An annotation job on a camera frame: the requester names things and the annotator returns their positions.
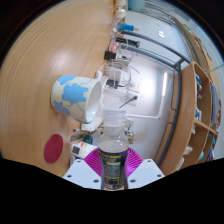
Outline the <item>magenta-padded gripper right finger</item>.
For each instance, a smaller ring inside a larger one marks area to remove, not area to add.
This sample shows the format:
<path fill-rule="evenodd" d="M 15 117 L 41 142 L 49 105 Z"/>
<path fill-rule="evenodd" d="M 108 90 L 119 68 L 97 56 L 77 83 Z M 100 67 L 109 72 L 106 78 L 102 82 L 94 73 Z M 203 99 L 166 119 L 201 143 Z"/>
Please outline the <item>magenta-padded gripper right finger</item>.
<path fill-rule="evenodd" d="M 164 174 L 152 159 L 144 159 L 135 150 L 129 148 L 125 161 L 125 188 L 144 187 L 164 177 Z"/>

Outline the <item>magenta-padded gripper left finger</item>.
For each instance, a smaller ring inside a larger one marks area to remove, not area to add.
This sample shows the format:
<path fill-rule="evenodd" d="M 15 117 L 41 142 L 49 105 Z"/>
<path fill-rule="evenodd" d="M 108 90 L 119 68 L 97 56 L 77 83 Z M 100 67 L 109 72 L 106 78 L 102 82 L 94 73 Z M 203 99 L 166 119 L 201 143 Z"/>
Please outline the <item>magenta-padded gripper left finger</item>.
<path fill-rule="evenodd" d="M 76 159 L 63 178 L 83 188 L 100 189 L 101 158 L 99 149 L 94 149 L 84 159 Z"/>

